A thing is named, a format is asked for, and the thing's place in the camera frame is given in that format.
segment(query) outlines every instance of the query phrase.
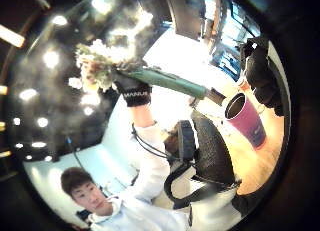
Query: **purple cup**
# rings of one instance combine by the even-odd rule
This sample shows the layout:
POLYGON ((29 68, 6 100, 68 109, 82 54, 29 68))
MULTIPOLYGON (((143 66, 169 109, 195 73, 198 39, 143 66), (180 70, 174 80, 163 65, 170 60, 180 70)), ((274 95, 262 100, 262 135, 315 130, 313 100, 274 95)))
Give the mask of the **purple cup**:
POLYGON ((247 138, 254 149, 262 146, 266 132, 256 109, 243 93, 238 93, 230 100, 225 109, 225 117, 247 138))

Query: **raised arm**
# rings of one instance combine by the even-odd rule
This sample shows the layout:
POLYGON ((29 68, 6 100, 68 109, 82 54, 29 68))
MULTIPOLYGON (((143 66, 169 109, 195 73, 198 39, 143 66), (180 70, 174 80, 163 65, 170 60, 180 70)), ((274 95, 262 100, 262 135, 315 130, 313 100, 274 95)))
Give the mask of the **raised arm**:
POLYGON ((148 104, 131 107, 129 111, 136 127, 146 128, 155 124, 148 104))
POLYGON ((140 140, 140 143, 134 142, 133 148, 140 160, 140 170, 134 185, 126 192, 136 198, 150 201, 163 190, 164 182, 170 172, 169 163, 164 157, 165 147, 160 128, 150 111, 151 88, 148 84, 123 76, 119 76, 115 84, 127 102, 134 129, 139 139, 143 140, 143 142, 140 140))

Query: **person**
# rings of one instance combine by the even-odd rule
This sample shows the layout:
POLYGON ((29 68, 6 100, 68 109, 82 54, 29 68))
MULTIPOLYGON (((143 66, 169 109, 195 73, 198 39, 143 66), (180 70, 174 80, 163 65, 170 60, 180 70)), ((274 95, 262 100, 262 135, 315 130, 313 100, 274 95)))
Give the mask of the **person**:
MULTIPOLYGON (((133 130, 147 145, 165 152, 158 124, 149 103, 151 87, 143 82, 116 74, 114 83, 131 113, 133 130)), ((111 197, 105 197, 91 175, 82 168, 71 167, 61 176, 61 186, 74 202, 91 214, 93 231, 184 231, 188 229, 187 214, 152 205, 152 199, 163 190, 170 166, 165 158, 147 152, 138 142, 135 149, 141 160, 140 171, 132 186, 111 197)))

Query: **ceiling light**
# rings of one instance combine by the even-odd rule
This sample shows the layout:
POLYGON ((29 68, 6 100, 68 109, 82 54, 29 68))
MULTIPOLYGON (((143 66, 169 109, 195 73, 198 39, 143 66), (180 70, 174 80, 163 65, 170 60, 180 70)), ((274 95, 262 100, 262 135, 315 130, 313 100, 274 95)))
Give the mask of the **ceiling light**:
POLYGON ((44 142, 34 142, 31 144, 31 146, 34 148, 43 148, 43 147, 47 146, 47 144, 44 142))
POLYGON ((47 51, 43 55, 43 62, 50 69, 53 69, 59 63, 59 54, 56 51, 47 51))
POLYGON ((23 148, 23 144, 22 144, 22 143, 17 143, 17 144, 15 145, 15 147, 16 147, 16 148, 23 148))
POLYGON ((90 108, 90 107, 85 107, 83 109, 83 112, 84 112, 85 115, 90 116, 93 113, 93 109, 90 108))
POLYGON ((19 97, 25 101, 28 101, 37 94, 37 91, 34 89, 26 89, 19 94, 19 97))
POLYGON ((8 93, 8 87, 0 85, 0 94, 1 95, 7 95, 7 93, 8 93))
POLYGON ((21 120, 19 118, 14 118, 13 119, 13 124, 18 126, 18 125, 21 124, 21 120))
POLYGON ((46 118, 38 118, 37 123, 39 125, 39 127, 44 128, 48 125, 49 121, 46 118))
POLYGON ((0 158, 5 158, 11 155, 11 151, 5 151, 0 153, 0 158))
POLYGON ((0 24, 0 38, 20 48, 25 42, 25 38, 0 24))
POLYGON ((0 132, 6 130, 6 123, 5 122, 0 122, 0 132))
POLYGON ((97 93, 92 94, 85 94, 81 98, 81 104, 91 104, 91 105, 99 105, 100 104, 100 97, 97 93))
POLYGON ((91 5, 101 14, 106 15, 112 9, 110 3, 105 2, 104 0, 92 0, 91 5))
POLYGON ((62 15, 55 16, 51 22, 61 26, 66 25, 68 23, 67 19, 62 15))
POLYGON ((48 155, 44 158, 44 160, 50 162, 52 160, 52 156, 48 155))

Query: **hand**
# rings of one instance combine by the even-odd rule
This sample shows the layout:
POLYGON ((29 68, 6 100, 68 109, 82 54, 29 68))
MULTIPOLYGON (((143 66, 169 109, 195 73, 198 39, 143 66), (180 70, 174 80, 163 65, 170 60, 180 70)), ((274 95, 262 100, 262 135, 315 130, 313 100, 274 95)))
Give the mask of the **hand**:
POLYGON ((244 46, 242 53, 247 53, 245 75, 248 83, 254 88, 254 95, 258 102, 268 108, 274 108, 277 116, 283 116, 280 89, 267 60, 267 41, 264 38, 255 38, 258 44, 255 49, 244 46))
POLYGON ((143 62, 133 62, 130 64, 119 64, 117 70, 113 72, 114 84, 119 93, 127 102, 128 107, 136 107, 148 104, 151 101, 151 87, 142 81, 130 78, 124 73, 142 66, 143 62))

